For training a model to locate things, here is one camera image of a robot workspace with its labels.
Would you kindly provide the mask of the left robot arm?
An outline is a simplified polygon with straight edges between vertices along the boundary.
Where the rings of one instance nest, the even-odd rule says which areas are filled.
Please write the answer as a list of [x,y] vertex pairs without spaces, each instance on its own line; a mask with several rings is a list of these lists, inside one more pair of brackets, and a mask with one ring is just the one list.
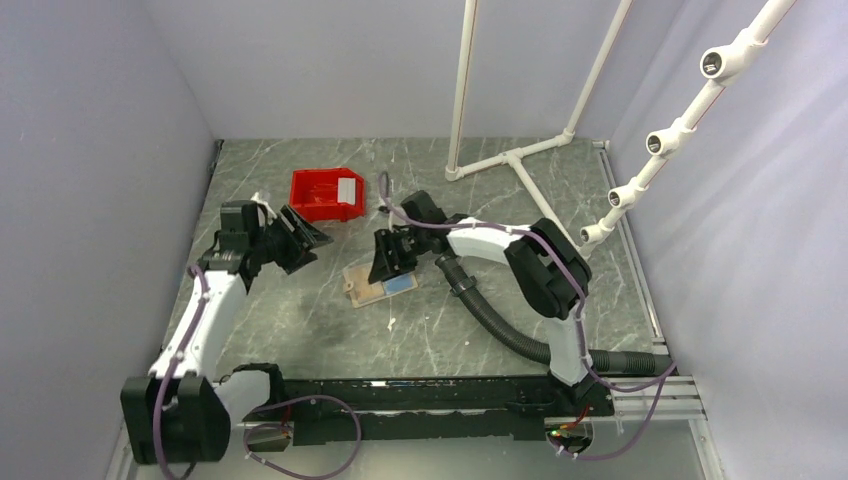
[[291,275],[332,241],[292,207],[274,211],[262,200],[223,203],[219,223],[212,245],[188,268],[192,293],[171,340],[120,392],[134,460],[167,477],[171,463],[221,460],[232,430],[250,413],[272,420],[285,411],[278,365],[241,365],[220,384],[216,367],[262,268],[273,264]]

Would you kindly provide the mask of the tan leather card holder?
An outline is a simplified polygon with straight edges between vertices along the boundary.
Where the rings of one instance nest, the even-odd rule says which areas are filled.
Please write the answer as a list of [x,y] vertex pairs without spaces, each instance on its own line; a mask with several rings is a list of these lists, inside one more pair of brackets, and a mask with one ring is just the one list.
[[387,281],[370,283],[368,280],[370,271],[370,265],[360,264],[345,268],[342,272],[343,291],[354,308],[362,308],[419,287],[419,282],[413,273],[406,273]]

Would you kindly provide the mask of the red plastic bin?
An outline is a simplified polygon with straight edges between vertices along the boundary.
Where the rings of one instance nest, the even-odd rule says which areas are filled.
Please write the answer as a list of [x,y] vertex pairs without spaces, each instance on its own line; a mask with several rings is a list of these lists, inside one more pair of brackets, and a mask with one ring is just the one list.
[[[339,178],[357,179],[357,204],[337,202]],[[309,222],[347,222],[365,215],[365,180],[349,168],[294,170],[291,177],[289,205]]]

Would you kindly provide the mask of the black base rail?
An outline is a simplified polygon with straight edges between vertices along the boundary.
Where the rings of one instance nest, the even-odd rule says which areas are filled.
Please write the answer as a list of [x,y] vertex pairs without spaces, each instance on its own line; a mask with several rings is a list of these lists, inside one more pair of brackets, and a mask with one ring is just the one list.
[[285,380],[246,419],[292,429],[297,446],[329,442],[510,437],[542,441],[548,427],[614,414],[610,390],[567,387],[549,374]]

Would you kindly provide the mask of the stack of white cards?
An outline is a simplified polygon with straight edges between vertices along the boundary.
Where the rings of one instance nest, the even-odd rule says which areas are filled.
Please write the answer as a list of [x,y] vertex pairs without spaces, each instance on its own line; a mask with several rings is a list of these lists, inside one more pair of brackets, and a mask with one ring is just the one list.
[[357,204],[357,179],[339,178],[337,182],[337,202],[339,204]]

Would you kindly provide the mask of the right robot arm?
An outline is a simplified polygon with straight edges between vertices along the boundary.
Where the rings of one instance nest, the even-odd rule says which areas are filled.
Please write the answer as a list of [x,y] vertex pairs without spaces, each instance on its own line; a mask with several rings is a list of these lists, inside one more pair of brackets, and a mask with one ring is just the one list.
[[[375,232],[371,284],[413,272],[420,256],[433,253],[450,291],[496,340],[512,352],[548,367],[558,380],[551,388],[557,411],[574,415],[590,399],[592,358],[577,325],[592,273],[580,254],[548,218],[509,226],[456,214],[437,213]],[[474,257],[506,265],[527,304],[545,319],[545,341],[520,332],[480,292],[459,263]]]

